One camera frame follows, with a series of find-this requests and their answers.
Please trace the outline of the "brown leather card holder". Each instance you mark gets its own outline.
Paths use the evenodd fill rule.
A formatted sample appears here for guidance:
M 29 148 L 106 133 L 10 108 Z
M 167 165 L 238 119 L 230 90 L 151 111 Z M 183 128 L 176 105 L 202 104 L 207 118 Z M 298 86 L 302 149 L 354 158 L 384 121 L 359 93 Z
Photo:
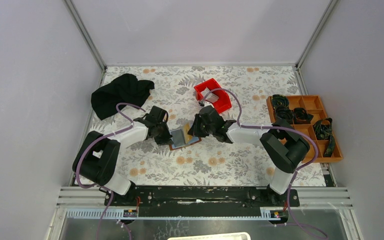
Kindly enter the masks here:
M 172 136 L 172 144 L 169 145 L 171 151 L 187 148 L 202 141 L 200 137 L 187 134 L 183 128 L 173 129 L 170 134 Z

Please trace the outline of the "stack of credit cards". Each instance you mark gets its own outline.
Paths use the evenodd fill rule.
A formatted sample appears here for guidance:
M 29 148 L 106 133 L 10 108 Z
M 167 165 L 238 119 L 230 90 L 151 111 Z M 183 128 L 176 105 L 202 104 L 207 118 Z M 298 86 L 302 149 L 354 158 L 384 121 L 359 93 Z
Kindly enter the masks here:
M 201 92 L 201 95 L 203 97 L 206 96 L 205 101 L 210 102 L 212 104 L 219 100 L 219 97 L 213 92 L 211 92 L 211 90 L 208 89 L 207 87 Z

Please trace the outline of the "black VIP credit card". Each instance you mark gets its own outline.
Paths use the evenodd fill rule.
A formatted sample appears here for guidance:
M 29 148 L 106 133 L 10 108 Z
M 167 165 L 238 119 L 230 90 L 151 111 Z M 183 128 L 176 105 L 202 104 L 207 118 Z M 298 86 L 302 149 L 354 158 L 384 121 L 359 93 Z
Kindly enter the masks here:
M 187 142 L 185 140 L 184 131 L 182 129 L 174 129 L 170 132 L 170 134 L 172 135 L 172 149 L 182 148 L 186 145 Z

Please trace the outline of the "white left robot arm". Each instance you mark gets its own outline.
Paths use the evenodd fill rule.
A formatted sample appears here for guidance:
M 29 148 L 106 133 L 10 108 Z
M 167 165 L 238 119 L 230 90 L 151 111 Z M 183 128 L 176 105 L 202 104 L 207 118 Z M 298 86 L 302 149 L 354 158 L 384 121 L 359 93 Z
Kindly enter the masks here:
M 77 185 L 83 189 L 99 186 L 116 194 L 116 199 L 124 206 L 132 204 L 135 192 L 133 182 L 116 172 L 119 152 L 138 142 L 153 139 L 157 145 L 171 145 L 172 135 L 167 121 L 169 113 L 153 106 L 144 116 L 129 118 L 129 124 L 111 133 L 89 132 L 73 162 Z

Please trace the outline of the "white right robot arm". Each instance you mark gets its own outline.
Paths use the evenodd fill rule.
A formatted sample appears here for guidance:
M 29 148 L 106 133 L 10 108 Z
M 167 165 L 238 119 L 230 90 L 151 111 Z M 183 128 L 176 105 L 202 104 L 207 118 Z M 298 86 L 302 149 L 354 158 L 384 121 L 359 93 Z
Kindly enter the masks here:
M 273 206 L 287 199 L 287 190 L 300 163 L 314 144 L 313 140 L 295 130 L 286 120 L 278 119 L 271 125 L 244 125 L 238 120 L 225 120 L 212 106 L 203 107 L 195 114 L 188 134 L 205 138 L 213 136 L 219 142 L 246 143 L 263 147 L 275 165 L 269 183 L 267 201 Z

